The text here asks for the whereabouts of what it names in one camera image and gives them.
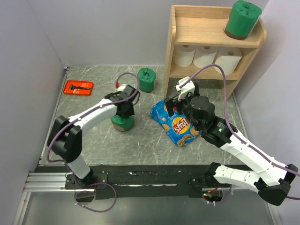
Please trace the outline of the green roll back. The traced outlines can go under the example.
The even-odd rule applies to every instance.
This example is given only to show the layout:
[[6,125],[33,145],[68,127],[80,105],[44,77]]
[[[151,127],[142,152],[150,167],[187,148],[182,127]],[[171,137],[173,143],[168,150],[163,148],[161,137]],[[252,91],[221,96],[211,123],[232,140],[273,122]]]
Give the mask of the green roll back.
[[154,90],[156,73],[152,69],[148,67],[141,68],[137,77],[139,79],[139,89],[141,91],[150,93]]

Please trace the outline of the white paper towel roll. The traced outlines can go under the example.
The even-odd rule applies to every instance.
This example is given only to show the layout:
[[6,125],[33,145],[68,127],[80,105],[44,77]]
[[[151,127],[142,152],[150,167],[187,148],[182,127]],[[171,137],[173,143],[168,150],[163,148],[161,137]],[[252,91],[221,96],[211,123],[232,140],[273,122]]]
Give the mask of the white paper towel roll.
[[198,68],[212,64],[218,52],[218,47],[201,45],[195,48],[193,64]]
[[242,58],[242,52],[236,47],[221,47],[217,53],[215,64],[219,65],[225,75],[234,72]]
[[172,61],[180,67],[188,67],[194,58],[195,47],[192,45],[176,45]]

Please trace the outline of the green paper towel roll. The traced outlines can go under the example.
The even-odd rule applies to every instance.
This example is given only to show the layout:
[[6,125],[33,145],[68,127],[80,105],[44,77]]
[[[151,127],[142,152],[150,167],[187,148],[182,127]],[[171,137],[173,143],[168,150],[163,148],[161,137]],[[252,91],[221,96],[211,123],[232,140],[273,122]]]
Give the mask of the green paper towel roll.
[[237,40],[246,39],[258,19],[262,14],[262,9],[257,5],[244,0],[238,0],[234,3],[224,32],[227,36]]

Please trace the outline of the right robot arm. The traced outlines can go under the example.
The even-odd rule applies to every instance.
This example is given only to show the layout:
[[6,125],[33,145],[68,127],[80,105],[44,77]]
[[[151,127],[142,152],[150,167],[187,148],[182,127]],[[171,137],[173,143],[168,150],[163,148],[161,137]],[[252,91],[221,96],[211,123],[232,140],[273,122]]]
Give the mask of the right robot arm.
[[179,100],[178,96],[167,97],[164,103],[169,116],[174,112],[185,115],[205,141],[232,154],[249,167],[246,171],[211,163],[202,176],[206,185],[230,184],[247,188],[275,206],[288,198],[291,183],[299,175],[298,168],[293,164],[282,164],[256,148],[236,127],[215,115],[215,106],[207,97],[188,93],[183,100]]

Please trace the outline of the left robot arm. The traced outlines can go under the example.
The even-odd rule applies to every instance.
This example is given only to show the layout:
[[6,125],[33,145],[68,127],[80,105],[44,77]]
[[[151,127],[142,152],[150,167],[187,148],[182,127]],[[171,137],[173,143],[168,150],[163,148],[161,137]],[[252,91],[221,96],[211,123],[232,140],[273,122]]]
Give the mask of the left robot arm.
[[134,101],[139,98],[138,89],[125,84],[117,92],[106,95],[99,103],[83,112],[68,118],[59,116],[55,119],[47,141],[48,151],[61,157],[61,161],[73,173],[81,188],[89,188],[95,182],[93,170],[81,156],[84,134],[113,116],[133,116]]

